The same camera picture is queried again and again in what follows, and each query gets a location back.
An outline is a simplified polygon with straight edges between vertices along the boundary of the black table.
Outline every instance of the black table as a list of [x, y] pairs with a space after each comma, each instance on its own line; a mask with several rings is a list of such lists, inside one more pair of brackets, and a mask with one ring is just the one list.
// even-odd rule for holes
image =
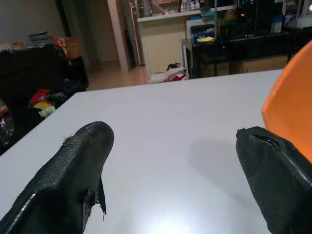
[[187, 61], [190, 78], [200, 78], [201, 56], [203, 53], [211, 58], [208, 63], [214, 64], [214, 75], [217, 76], [217, 64], [242, 59], [252, 59], [271, 55], [288, 55], [297, 53], [312, 39], [312, 29], [266, 34], [236, 39], [218, 39], [215, 42], [195, 43], [191, 39], [182, 40], [183, 63]]

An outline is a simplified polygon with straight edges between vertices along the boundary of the orange chair back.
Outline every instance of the orange chair back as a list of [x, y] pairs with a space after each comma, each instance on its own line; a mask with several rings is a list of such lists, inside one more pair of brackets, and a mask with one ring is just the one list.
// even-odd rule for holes
[[292, 142], [312, 162], [312, 41], [286, 65], [262, 116], [269, 131]]

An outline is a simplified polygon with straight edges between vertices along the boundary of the white table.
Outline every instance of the white table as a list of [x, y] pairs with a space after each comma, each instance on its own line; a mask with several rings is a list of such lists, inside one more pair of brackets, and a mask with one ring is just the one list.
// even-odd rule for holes
[[0, 218], [69, 135], [92, 121], [115, 132], [104, 165], [107, 216], [86, 234], [269, 233], [235, 150], [263, 126], [280, 70], [75, 94], [0, 156]]

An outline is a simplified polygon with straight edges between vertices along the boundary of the tiled floor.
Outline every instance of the tiled floor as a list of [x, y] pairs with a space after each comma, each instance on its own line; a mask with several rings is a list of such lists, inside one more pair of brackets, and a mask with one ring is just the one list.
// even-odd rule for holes
[[125, 86], [147, 84], [144, 66], [136, 67], [129, 72], [121, 70], [119, 62], [106, 62], [89, 72], [87, 90], [111, 89]]

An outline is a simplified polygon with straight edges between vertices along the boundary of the cardboard box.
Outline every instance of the cardboard box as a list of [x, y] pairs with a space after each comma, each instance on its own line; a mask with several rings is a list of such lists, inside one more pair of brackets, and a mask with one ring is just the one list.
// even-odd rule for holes
[[77, 37], [59, 38], [54, 43], [63, 48], [68, 59], [75, 59], [82, 56], [80, 43]]
[[[225, 76], [230, 74], [230, 63], [222, 62], [217, 65], [218, 76]], [[201, 77], [213, 77], [215, 76], [214, 64], [201, 64]]]
[[283, 69], [287, 64], [287, 59], [287, 55], [277, 55], [232, 62], [231, 72], [240, 74]]

